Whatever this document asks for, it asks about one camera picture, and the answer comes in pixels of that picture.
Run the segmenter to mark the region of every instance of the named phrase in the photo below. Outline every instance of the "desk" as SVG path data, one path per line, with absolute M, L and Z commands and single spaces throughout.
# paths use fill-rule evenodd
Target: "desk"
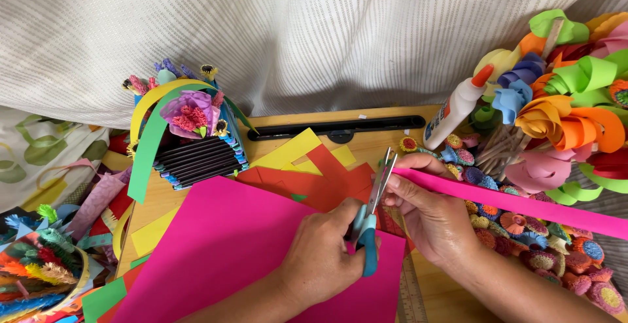
M 251 118 L 251 123 L 257 127 L 287 123 L 331 122 L 335 120 L 357 119 L 360 114 L 364 114 L 368 118 L 418 114 L 423 116 L 426 120 L 429 120 L 439 108 L 440 105 L 427 105 L 420 107 L 390 107 L 340 112 L 292 114 Z M 246 138 L 247 130 L 247 127 L 240 124 L 240 131 L 244 138 L 244 148 L 249 161 L 261 158 L 288 141 L 287 139 L 279 139 L 251 142 Z M 410 136 L 420 142 L 422 132 L 422 129 L 411 129 Z M 351 170 L 358 165 L 368 162 L 371 167 L 376 170 L 377 162 L 381 158 L 383 150 L 388 146 L 392 146 L 396 152 L 402 153 L 399 147 L 399 141 L 404 136 L 403 131 L 356 133 L 353 140 L 347 145 L 357 159 L 357 162 L 347 168 Z M 340 144 L 331 142 L 326 136 L 320 137 L 320 139 L 329 150 L 341 147 Z M 127 234 L 137 231 L 176 206 L 180 206 L 187 193 L 187 190 L 172 190 L 170 184 L 161 179 L 159 173 L 153 170 L 148 182 L 145 203 L 143 205 L 136 204 L 134 206 Z M 122 256 L 116 273 L 117 277 L 129 271 L 131 268 L 130 263 L 138 258 L 133 242 L 131 240 L 127 241 L 125 238 L 122 247 Z M 417 270 L 417 277 L 429 323 L 501 322 L 500 319 L 477 301 L 475 297 L 460 287 L 458 283 L 444 274 L 443 271 L 428 262 L 416 250 L 412 252 L 412 259 L 415 263 L 415 267 L 419 268 Z M 622 317 L 623 322 L 628 322 L 628 314 L 624 312 Z

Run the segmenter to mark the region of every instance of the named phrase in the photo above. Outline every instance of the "scissors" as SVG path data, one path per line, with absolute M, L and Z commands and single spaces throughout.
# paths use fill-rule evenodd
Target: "scissors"
M 345 241 L 355 241 L 357 239 L 356 251 L 364 247 L 366 261 L 364 263 L 364 271 L 362 272 L 363 277 L 369 277 L 377 270 L 377 247 L 375 246 L 375 224 L 377 223 L 377 218 L 374 213 L 375 207 L 377 207 L 384 194 L 386 183 L 388 183 L 395 161 L 397 161 L 397 154 L 388 148 L 375 174 L 375 182 L 369 196 L 369 203 L 360 207 L 344 237 Z

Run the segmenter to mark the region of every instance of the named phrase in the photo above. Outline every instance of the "hand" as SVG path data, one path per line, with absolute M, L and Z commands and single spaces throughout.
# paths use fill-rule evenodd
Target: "hand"
M 306 216 L 296 230 L 277 275 L 302 309 L 332 298 L 362 276 L 364 248 L 350 256 L 343 239 L 362 205 L 347 198 L 327 214 Z M 375 237 L 378 249 L 381 241 Z
M 397 160 L 395 167 L 455 179 L 440 161 L 427 153 L 408 154 Z M 386 191 L 384 204 L 399 207 L 417 250 L 436 266 L 443 268 L 464 260 L 482 247 L 462 199 L 427 191 L 394 173 L 388 179 Z

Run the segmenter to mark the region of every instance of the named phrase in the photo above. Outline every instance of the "ruler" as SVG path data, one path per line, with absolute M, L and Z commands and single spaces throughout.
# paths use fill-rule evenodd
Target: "ruler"
M 381 230 L 399 237 L 406 237 L 406 225 L 398 208 L 381 206 L 378 208 Z M 419 281 L 414 270 L 414 262 L 410 255 L 410 245 L 406 242 L 403 269 L 399 280 L 399 301 L 397 302 L 398 323 L 428 323 L 428 317 L 423 305 L 423 297 Z

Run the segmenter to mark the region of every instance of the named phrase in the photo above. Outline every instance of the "glue bottle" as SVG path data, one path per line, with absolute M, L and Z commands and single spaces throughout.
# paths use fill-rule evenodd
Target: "glue bottle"
M 436 149 L 460 122 L 473 112 L 477 99 L 486 91 L 486 81 L 493 73 L 493 69 L 493 64 L 488 64 L 475 77 L 466 79 L 456 87 L 438 113 L 425 126 L 423 146 L 426 149 Z

